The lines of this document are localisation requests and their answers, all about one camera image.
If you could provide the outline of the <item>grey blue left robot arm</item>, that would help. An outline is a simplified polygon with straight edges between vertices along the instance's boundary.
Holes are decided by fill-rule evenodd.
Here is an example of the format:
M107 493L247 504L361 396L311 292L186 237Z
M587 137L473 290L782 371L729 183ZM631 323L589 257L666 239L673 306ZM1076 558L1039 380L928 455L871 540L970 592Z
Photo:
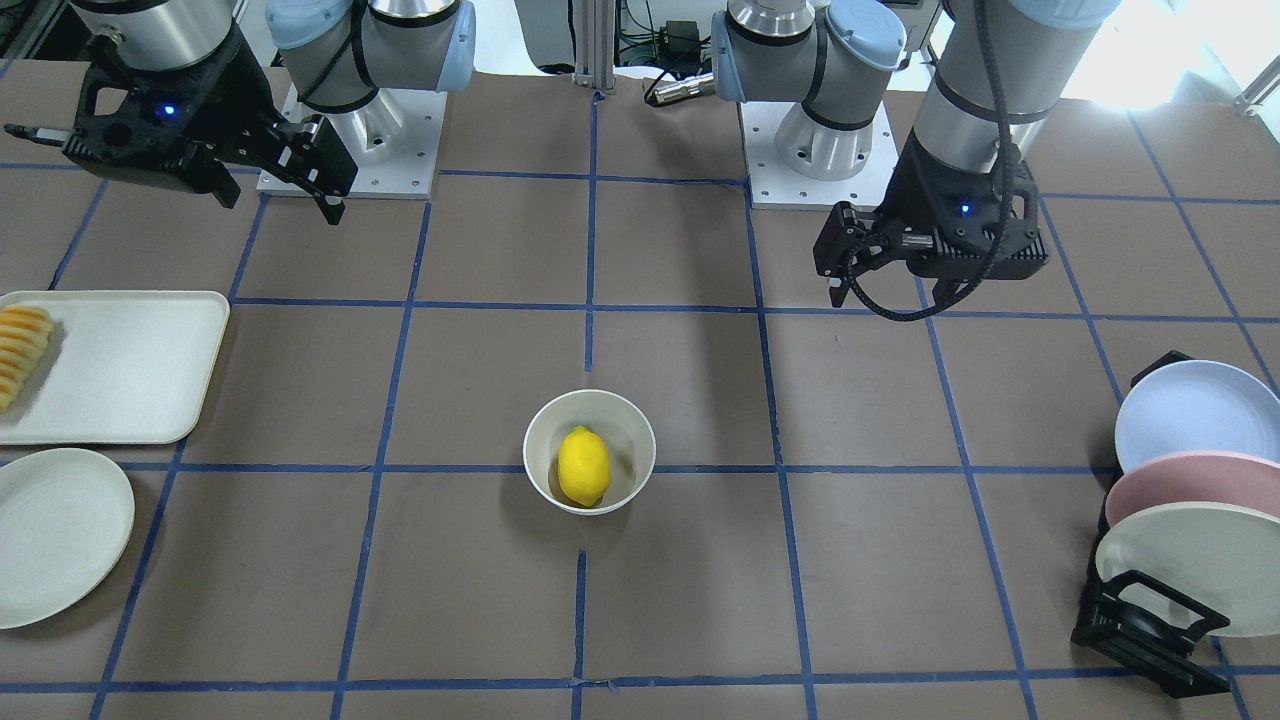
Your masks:
M1115 1L943 1L954 27L877 206L833 204L813 245L833 307L914 322L1050 260L1027 152ZM783 102L774 147L819 181L855 176L908 53L881 1L728 1L710 20L716 92Z

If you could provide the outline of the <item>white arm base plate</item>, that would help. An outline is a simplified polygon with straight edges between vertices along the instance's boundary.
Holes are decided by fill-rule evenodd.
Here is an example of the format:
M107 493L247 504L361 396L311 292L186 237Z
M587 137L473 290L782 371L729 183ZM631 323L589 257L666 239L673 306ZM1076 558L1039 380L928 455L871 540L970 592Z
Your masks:
M810 210L847 201L873 210L884 200L899 163L884 105L854 131L820 126L797 102L744 102L739 110L754 208Z
M355 108L324 102L357 165L349 199L425 201L433 195L448 94L375 88Z

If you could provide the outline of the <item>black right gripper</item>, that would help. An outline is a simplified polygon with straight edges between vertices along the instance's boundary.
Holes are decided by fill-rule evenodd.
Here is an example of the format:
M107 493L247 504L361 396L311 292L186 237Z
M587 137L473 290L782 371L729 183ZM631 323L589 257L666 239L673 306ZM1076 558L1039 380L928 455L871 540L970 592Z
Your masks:
M339 225L358 165L337 128L324 115L288 122L275 109L237 24L214 38L211 53L189 67L145 70L125 59L125 35L96 33L61 154L97 177L206 193L225 209L241 197L228 164L257 167Z

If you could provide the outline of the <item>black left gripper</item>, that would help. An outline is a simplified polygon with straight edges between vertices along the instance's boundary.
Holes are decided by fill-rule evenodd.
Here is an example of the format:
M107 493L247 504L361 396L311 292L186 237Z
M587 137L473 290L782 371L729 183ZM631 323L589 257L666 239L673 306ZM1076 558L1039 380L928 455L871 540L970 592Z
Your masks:
M861 301L859 282L849 278L850 266L859 277L886 265L884 246L874 240L876 224L933 237L932 249L911 252L906 264L914 275L936 281L933 300L938 304L978 274L997 240L1001 246L986 278L1033 277L1048 263L1050 250L1039 227L1038 188L1020 150L1015 149L1012 156L1018 163L1012 173L1006 173L1001 161L988 172L957 170L933 158L910 133L876 211L838 201L814 242L815 273L828 281L832 309L845 307L850 296ZM998 238L998 210L1005 195L1012 205Z

